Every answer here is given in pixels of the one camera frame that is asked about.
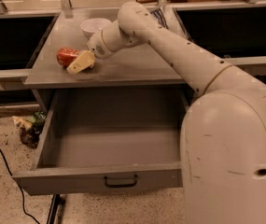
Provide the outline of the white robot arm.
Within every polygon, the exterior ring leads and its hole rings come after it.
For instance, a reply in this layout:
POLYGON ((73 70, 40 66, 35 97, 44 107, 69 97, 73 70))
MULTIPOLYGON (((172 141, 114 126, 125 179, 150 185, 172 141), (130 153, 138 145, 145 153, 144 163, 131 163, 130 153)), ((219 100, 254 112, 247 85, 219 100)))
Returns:
POLYGON ((187 224, 266 224, 266 85, 162 27, 136 2, 124 4, 67 70, 75 74, 138 43, 199 96, 181 128, 187 224))

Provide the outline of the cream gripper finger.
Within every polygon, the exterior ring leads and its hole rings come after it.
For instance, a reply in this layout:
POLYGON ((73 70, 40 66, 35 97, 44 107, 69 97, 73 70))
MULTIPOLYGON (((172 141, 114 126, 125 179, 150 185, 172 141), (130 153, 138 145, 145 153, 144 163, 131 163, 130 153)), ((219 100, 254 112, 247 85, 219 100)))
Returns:
POLYGON ((95 55, 89 50, 81 52, 66 68, 67 72, 75 75, 87 68, 93 67, 95 64, 95 55))

